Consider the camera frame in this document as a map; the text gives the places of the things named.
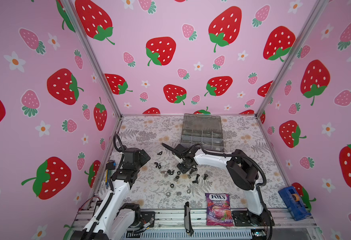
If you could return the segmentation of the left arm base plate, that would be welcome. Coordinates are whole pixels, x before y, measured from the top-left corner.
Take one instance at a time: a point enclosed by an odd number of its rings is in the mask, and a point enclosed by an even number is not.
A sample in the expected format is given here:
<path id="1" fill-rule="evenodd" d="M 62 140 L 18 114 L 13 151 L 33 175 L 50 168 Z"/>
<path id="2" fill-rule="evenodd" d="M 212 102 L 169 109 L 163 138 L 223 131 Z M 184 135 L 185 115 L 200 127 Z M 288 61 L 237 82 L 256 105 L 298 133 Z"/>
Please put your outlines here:
<path id="1" fill-rule="evenodd" d="M 138 228 L 142 227 L 144 224 L 151 223 L 150 227 L 154 226 L 156 212 L 136 212 L 131 209 L 123 209 L 119 212 L 117 217 L 114 220 L 114 224 L 117 224 L 117 227 L 122 229 L 128 228 Z"/>

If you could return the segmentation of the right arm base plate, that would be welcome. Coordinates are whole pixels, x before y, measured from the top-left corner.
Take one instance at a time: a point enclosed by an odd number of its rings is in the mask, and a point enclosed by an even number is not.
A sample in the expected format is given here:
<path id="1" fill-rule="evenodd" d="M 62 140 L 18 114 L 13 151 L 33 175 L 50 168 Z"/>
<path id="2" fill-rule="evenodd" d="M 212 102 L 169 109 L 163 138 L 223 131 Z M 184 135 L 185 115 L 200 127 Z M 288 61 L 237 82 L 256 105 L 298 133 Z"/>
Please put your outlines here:
<path id="1" fill-rule="evenodd" d="M 236 227 L 274 227 L 275 223 L 269 210 L 264 209 L 260 215 L 250 211 L 232 211 L 234 225 Z"/>

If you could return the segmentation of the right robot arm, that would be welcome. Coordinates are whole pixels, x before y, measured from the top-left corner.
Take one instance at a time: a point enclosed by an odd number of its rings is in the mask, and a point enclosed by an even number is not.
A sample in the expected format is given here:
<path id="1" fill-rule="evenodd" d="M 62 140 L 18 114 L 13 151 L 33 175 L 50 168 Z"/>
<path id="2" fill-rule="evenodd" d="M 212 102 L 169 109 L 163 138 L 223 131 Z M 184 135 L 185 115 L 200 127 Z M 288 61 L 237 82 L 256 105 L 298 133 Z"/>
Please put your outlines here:
<path id="1" fill-rule="evenodd" d="M 171 151 L 179 161 L 177 168 L 183 174 L 198 165 L 227 170 L 233 183 L 244 191 L 247 211 L 256 216 L 268 212 L 260 192 L 260 187 L 267 183 L 266 176 L 261 167 L 242 150 L 222 153 L 206 150 L 202 144 L 195 144 L 189 148 L 180 144 L 176 148 L 164 143 L 162 146 Z"/>

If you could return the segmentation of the grey plastic organizer box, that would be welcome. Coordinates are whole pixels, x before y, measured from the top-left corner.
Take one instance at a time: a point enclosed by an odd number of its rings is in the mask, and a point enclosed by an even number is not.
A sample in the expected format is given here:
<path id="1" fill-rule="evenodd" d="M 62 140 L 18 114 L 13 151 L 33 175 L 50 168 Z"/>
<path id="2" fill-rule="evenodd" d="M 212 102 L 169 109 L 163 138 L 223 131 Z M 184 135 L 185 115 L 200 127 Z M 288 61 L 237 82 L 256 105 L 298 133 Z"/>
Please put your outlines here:
<path id="1" fill-rule="evenodd" d="M 202 144 L 209 151 L 224 152 L 220 116 L 185 114 L 180 144 L 186 148 Z"/>

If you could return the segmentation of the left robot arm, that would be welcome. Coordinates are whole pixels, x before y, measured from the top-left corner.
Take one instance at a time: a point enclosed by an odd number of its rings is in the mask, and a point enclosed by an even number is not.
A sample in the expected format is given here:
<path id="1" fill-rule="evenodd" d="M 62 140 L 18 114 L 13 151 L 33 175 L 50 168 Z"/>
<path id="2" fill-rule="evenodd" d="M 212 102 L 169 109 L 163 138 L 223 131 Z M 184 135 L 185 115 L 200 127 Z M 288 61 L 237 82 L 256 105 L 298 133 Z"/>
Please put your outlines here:
<path id="1" fill-rule="evenodd" d="M 140 205 L 124 204 L 123 200 L 150 159 L 145 150 L 124 150 L 119 168 L 108 180 L 106 197 L 83 230 L 73 232 L 71 240 L 120 240 L 129 227 L 141 223 Z"/>

